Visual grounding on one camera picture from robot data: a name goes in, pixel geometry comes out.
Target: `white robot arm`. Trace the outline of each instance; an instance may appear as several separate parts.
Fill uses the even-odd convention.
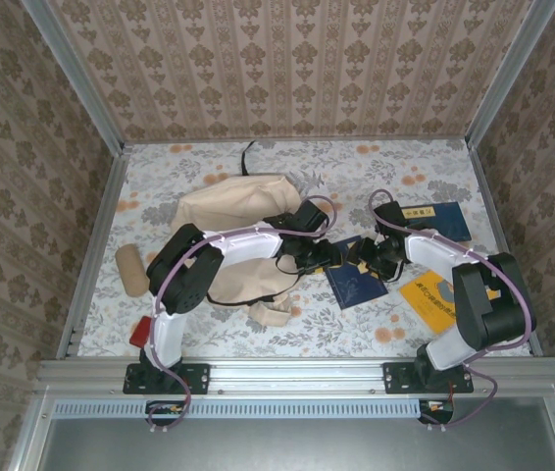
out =
[[[422,345],[417,352],[415,371],[426,389],[429,384],[444,381],[445,372],[462,370],[462,365],[478,352],[522,337],[527,319],[517,297],[500,278],[469,256],[469,251],[451,248],[434,237],[436,232],[423,226],[409,226],[397,201],[382,204],[374,211],[398,230],[378,223],[383,241],[362,239],[350,249],[348,262],[365,262],[383,281],[392,279],[399,265],[417,263],[436,272],[454,287],[456,324]],[[399,230],[406,227],[421,231],[408,234]],[[530,306],[521,271],[513,256],[499,253],[487,260],[515,285],[525,304]],[[499,296],[489,299],[488,288],[499,291]],[[533,330],[532,311],[530,323]]]
[[[304,275],[341,264],[340,250],[326,239],[314,240],[314,233],[328,216],[306,200],[294,214],[283,213],[266,218],[256,225],[235,231],[216,233],[199,231],[192,224],[181,227],[147,268],[149,289],[154,295],[153,336],[144,354],[157,368],[158,363],[171,368],[181,359],[181,340],[186,323],[185,313],[194,309],[206,296],[217,272],[224,267],[252,259],[291,255],[298,273]],[[194,255],[193,264],[181,266],[166,284],[175,263],[190,247],[211,240]],[[162,303],[155,309],[157,295]],[[155,361],[153,351],[160,360]]]

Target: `floral tablecloth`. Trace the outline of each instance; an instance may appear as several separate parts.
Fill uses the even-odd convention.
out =
[[[178,199],[207,184],[240,175],[240,153],[248,142],[145,144],[133,148],[110,230],[80,356],[135,355],[132,330],[150,313],[150,296],[130,298],[114,254],[135,243],[145,267],[171,237],[169,222]],[[329,196],[338,220],[331,241],[374,235],[367,211],[372,191],[385,187],[403,206],[458,201],[471,244],[494,252],[495,239],[465,143],[454,140],[259,141],[247,152],[250,174],[287,174],[302,196]],[[410,265],[389,294],[341,311],[326,276],[305,277],[291,294],[293,317],[285,327],[263,327],[242,310],[202,303],[189,314],[184,356],[371,357],[412,356],[433,332],[412,310],[399,288],[421,274]],[[527,347],[509,355],[528,355]]]

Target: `beige cloth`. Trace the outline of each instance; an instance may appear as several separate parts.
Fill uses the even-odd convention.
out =
[[[284,176],[231,177],[223,182],[188,193],[179,200],[171,222],[173,234],[192,223],[201,231],[228,231],[252,226],[264,218],[295,212],[301,204],[297,189]],[[247,260],[223,268],[214,279],[208,295],[219,305],[237,305],[272,296],[273,302],[257,301],[249,316],[263,326],[281,327],[290,318],[287,293],[299,277],[290,256]]]

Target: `purple cable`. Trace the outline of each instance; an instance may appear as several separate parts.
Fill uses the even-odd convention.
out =
[[[151,356],[152,356],[153,362],[156,364],[156,366],[158,368],[160,368],[162,371],[164,371],[171,378],[176,380],[183,387],[184,394],[185,394],[185,400],[184,400],[185,407],[182,409],[182,411],[180,412],[180,414],[177,417],[177,419],[175,420],[175,422],[173,422],[171,425],[169,425],[167,427],[159,427],[159,426],[156,426],[153,423],[153,413],[159,408],[166,407],[166,405],[156,405],[156,406],[152,407],[149,410],[149,416],[147,418],[147,422],[151,426],[151,430],[155,430],[155,429],[159,428],[163,431],[166,431],[167,429],[170,429],[172,427],[176,427],[177,425],[179,425],[181,420],[188,413],[188,409],[190,408],[190,401],[192,400],[191,399],[192,394],[190,392],[190,389],[188,388],[188,385],[185,383],[185,381],[182,378],[180,378],[179,375],[177,375],[175,372],[171,371],[168,367],[166,367],[162,363],[162,361],[160,361],[160,358],[158,357],[158,354],[156,353],[156,345],[155,345],[155,326],[156,326],[156,322],[155,321],[158,318],[158,316],[160,315],[160,313],[162,312],[162,310],[160,309],[160,304],[162,302],[162,297],[164,296],[164,293],[167,290],[167,287],[169,286],[169,283],[171,282],[171,280],[177,274],[177,272],[179,271],[181,266],[184,264],[184,262],[186,260],[188,260],[190,257],[192,257],[192,255],[194,255],[195,252],[197,252],[197,250],[199,250],[201,247],[204,247],[205,245],[208,245],[211,242],[215,242],[215,241],[221,240],[223,238],[228,238],[228,237],[232,237],[232,236],[241,236],[243,234],[252,234],[252,233],[257,233],[257,234],[284,234],[284,235],[287,235],[287,236],[305,236],[305,237],[321,237],[321,236],[323,236],[336,223],[336,218],[338,217],[338,212],[336,211],[336,206],[334,205],[334,202],[331,199],[329,199],[327,196],[321,196],[321,195],[317,194],[317,195],[313,195],[313,196],[308,196],[304,201],[307,201],[309,199],[322,199],[322,200],[326,201],[327,203],[329,203],[330,207],[332,208],[332,220],[329,222],[329,224],[327,224],[324,228],[320,229],[319,231],[316,231],[314,233],[304,233],[304,232],[300,232],[300,231],[290,231],[290,230],[287,230],[287,229],[244,228],[244,229],[236,229],[236,230],[233,230],[233,231],[228,231],[226,233],[219,234],[219,235],[212,235],[210,237],[204,238],[203,240],[199,241],[197,244],[190,247],[190,249],[186,253],[184,253],[179,258],[179,260],[177,260],[174,267],[171,269],[171,271],[169,272],[167,277],[164,279],[164,281],[162,282],[162,285],[160,286],[160,289],[158,290],[158,295],[156,296],[155,314],[153,316],[153,319],[151,320],[151,327],[149,329],[149,348],[151,349]]]
[[[502,280],[502,282],[504,282],[504,284],[508,287],[508,289],[515,295],[518,302],[520,303],[520,307],[522,308],[522,311],[524,312],[525,328],[524,328],[524,335],[522,336],[521,339],[519,339],[517,341],[514,341],[513,343],[506,344],[506,345],[496,345],[496,346],[493,346],[491,348],[486,348],[482,351],[477,352],[475,355],[468,358],[467,361],[464,362],[464,366],[467,369],[467,371],[469,371],[470,373],[472,373],[475,376],[478,376],[480,378],[488,380],[493,384],[493,389],[491,390],[491,393],[486,397],[486,399],[475,410],[473,410],[471,413],[469,413],[468,415],[466,415],[462,419],[455,420],[455,421],[450,422],[446,425],[439,424],[432,417],[430,417],[426,414],[422,414],[428,420],[433,422],[435,425],[439,425],[441,428],[443,428],[443,427],[446,427],[446,428],[447,427],[455,427],[457,425],[461,425],[461,424],[467,422],[471,418],[478,415],[478,413],[481,412],[493,400],[493,398],[497,394],[497,389],[498,389],[497,382],[493,378],[491,378],[490,376],[487,376],[484,373],[480,373],[480,372],[476,371],[475,369],[471,368],[469,366],[469,364],[474,360],[482,358],[483,356],[485,356],[490,351],[508,350],[508,349],[511,349],[511,348],[516,348],[516,347],[526,343],[530,338],[530,333],[532,332],[532,317],[530,315],[530,309],[529,309],[528,304],[526,303],[526,300],[522,296],[522,293],[515,286],[515,284],[511,281],[511,279],[509,279],[504,273],[502,273],[501,270],[499,270],[496,266],[494,266],[492,263],[490,263],[484,257],[479,256],[477,253],[473,252],[472,250],[466,249],[463,245],[460,245],[460,244],[450,240],[449,238],[446,238],[443,235],[440,235],[439,233],[436,233],[436,234],[433,235],[432,233],[428,233],[428,232],[424,232],[424,231],[416,231],[414,229],[402,228],[401,226],[396,226],[394,224],[391,224],[388,221],[381,218],[380,216],[378,216],[376,214],[376,211],[374,211],[374,198],[376,198],[376,196],[378,196],[381,193],[384,193],[386,196],[388,196],[388,198],[391,201],[393,201],[393,195],[386,189],[377,189],[376,191],[374,191],[371,194],[371,196],[369,197],[369,211],[372,213],[372,216],[374,216],[374,219],[376,221],[378,221],[381,224],[384,224],[388,228],[395,229],[396,231],[402,231],[404,233],[413,234],[413,235],[417,235],[417,236],[426,236],[426,237],[434,238],[434,239],[444,243],[448,247],[453,248],[454,250],[457,250],[460,253],[465,253],[466,255],[474,258],[475,260],[478,260],[482,265],[484,265],[492,273],[494,273],[500,280]]]

